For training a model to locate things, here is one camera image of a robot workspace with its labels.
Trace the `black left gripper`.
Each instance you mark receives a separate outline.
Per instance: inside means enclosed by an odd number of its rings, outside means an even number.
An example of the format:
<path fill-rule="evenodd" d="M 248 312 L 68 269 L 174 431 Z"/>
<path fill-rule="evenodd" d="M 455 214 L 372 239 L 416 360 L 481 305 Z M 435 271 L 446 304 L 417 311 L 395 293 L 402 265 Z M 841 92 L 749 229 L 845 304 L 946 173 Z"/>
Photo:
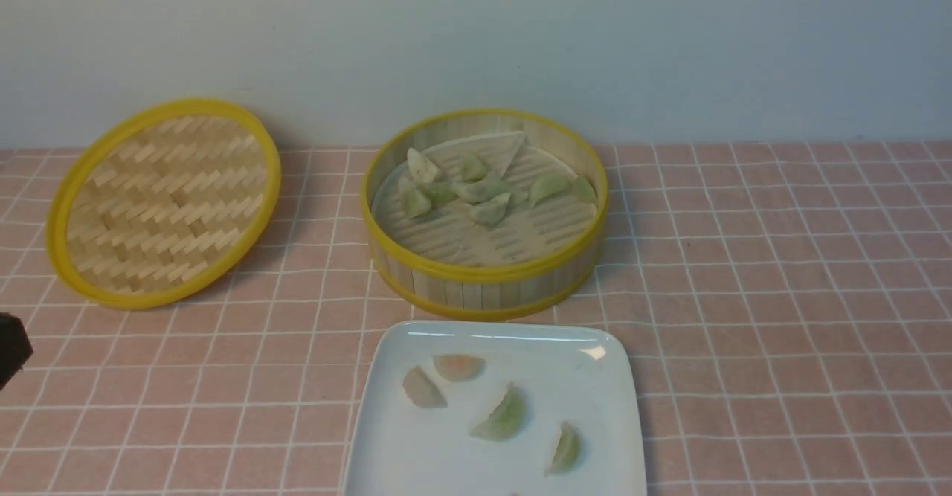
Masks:
<path fill-rule="evenodd" d="M 0 356 L 0 388 L 3 390 L 33 356 L 26 326 L 10 313 L 1 313 L 0 317 Z"/>

